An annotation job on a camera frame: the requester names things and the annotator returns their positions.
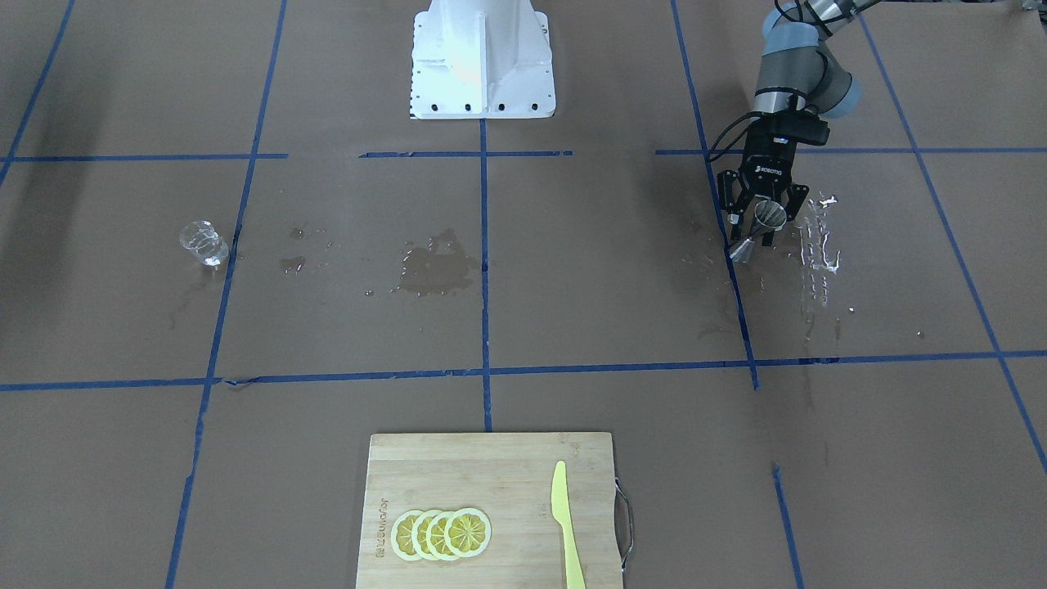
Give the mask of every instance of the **white metal base plate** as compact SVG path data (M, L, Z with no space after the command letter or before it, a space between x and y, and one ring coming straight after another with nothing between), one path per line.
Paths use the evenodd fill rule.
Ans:
M415 17L415 43L428 12ZM549 18L535 12L549 42ZM411 118L545 118L556 112L552 64L517 65L499 83L492 83L485 100L475 86L460 80L445 65L414 62L410 76Z

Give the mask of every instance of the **cutting board handle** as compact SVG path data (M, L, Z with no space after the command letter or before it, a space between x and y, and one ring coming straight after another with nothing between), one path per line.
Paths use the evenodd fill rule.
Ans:
M632 548L636 545L636 543L633 541L634 536L632 534L632 502L629 501L629 496L625 495L625 492L622 491L622 481L619 480L618 477L615 477L615 500L616 500L616 502L617 502L617 500L618 500L619 497L621 497L622 501L625 503L626 529L629 533L628 541L625 544L625 551L623 552L622 551L622 541L621 541L620 538L618 538L619 527L617 525L615 526L615 538L618 540L618 553L621 554L621 557L622 557L622 574L624 575L625 574L625 567L626 567L626 564L627 564L627 562L629 560L629 554L632 553Z

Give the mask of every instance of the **metal handle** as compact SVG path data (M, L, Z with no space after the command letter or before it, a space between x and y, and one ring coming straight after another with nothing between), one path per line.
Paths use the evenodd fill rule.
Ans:
M622 574L625 574L626 563L629 560L629 554L632 553L633 546L636 546L636 542L633 540L633 538L636 538L636 537L632 534L632 502L629 501L629 497L627 495L625 495L624 491L622 491L622 483L618 479L618 477L615 477L615 495L616 496L620 496L622 498L622 500L625 502L625 512L626 512L627 517L628 517L629 546L625 549L625 553L621 556L622 557ZM615 527L615 537L616 538L618 537L618 527L617 526Z

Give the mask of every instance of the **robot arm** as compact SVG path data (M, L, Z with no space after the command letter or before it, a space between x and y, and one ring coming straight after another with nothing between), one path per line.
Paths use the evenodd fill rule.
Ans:
M739 119L750 119L743 132L742 162L737 171L718 176L720 207L728 214L732 241L741 239L743 217L754 200L774 204L756 209L747 241L762 234L763 245L771 245L772 229L796 218L809 191L793 183L797 144L825 144L829 128L822 117L848 114L862 93L861 85L841 67L826 41L879 1L802 0L785 6L776 1L763 23L766 44L753 111ZM741 188L737 197L735 184Z

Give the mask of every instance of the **knife handle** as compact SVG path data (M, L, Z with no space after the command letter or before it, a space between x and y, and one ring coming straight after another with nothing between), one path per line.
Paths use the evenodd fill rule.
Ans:
M573 529L563 530L563 559L566 562L567 589L585 589L585 577L582 576L582 563L578 560Z

